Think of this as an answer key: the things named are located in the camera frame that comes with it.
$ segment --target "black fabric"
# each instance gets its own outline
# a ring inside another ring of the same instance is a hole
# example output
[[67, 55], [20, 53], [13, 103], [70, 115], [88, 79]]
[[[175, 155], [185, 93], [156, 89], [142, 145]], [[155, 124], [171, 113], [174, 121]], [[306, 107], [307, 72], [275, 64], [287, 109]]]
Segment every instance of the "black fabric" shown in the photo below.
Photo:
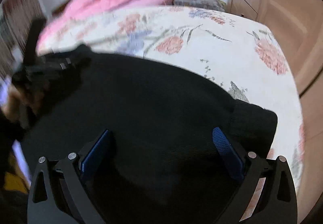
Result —
[[36, 60], [36, 51], [37, 41], [41, 31], [43, 30], [46, 24], [45, 18], [35, 18], [30, 24], [28, 39], [25, 47], [25, 55], [23, 64], [25, 66], [31, 66], [35, 64]]
[[268, 154], [275, 113], [174, 66], [84, 46], [55, 57], [77, 54], [90, 62], [51, 85], [22, 148], [33, 171], [40, 156], [62, 159], [111, 130], [116, 156], [90, 189], [112, 223], [213, 221], [238, 187], [213, 145], [214, 127]]
[[5, 224], [27, 224], [28, 195], [0, 189], [0, 219]]

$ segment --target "person's hand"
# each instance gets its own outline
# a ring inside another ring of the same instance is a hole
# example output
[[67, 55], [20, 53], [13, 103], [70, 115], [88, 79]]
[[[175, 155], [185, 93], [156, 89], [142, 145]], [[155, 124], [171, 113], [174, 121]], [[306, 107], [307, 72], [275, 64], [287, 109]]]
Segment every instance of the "person's hand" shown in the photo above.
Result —
[[8, 120], [15, 122], [19, 119], [20, 104], [31, 107], [33, 112], [37, 114], [43, 98], [44, 92], [42, 90], [34, 95], [27, 95], [24, 90], [10, 85], [7, 102], [1, 107], [1, 110]]

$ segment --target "bed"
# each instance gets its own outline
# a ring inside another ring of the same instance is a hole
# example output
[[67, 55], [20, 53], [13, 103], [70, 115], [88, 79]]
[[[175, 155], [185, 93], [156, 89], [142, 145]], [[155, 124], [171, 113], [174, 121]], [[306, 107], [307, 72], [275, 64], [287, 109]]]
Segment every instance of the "bed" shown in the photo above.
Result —
[[[268, 158], [286, 157], [298, 191], [304, 129], [297, 89], [271, 31], [235, 15], [181, 6], [118, 7], [69, 19], [38, 44], [38, 55], [73, 50], [122, 53], [179, 66], [221, 86], [235, 99], [274, 111], [278, 126]], [[246, 210], [249, 217], [264, 179]]]

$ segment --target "metal screw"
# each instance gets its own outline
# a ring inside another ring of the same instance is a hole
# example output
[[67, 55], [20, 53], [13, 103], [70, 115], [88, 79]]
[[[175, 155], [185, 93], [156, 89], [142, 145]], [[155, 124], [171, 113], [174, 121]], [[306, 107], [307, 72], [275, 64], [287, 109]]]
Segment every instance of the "metal screw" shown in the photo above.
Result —
[[72, 160], [74, 158], [76, 158], [76, 153], [73, 152], [68, 155], [68, 159]]
[[281, 162], [286, 162], [286, 158], [285, 158], [284, 156], [279, 156], [279, 160], [280, 160]]
[[46, 157], [42, 156], [38, 159], [39, 163], [44, 163], [46, 161]]
[[257, 154], [255, 152], [250, 151], [248, 153], [248, 157], [250, 157], [250, 158], [256, 158], [257, 157]]

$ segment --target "pink blanket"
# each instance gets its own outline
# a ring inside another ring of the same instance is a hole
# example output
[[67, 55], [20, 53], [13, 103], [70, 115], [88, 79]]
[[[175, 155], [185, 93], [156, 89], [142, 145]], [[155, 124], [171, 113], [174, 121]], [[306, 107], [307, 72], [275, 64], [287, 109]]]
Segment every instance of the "pink blanket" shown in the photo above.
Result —
[[119, 8], [170, 4], [172, 4], [172, 0], [72, 0], [66, 6], [63, 14], [42, 31], [38, 47], [49, 35], [59, 31], [70, 19], [85, 19], [91, 15]]
[[64, 13], [41, 33], [38, 45], [53, 32], [58, 31], [70, 19], [84, 19], [88, 16], [111, 11], [131, 0], [72, 0], [65, 8]]

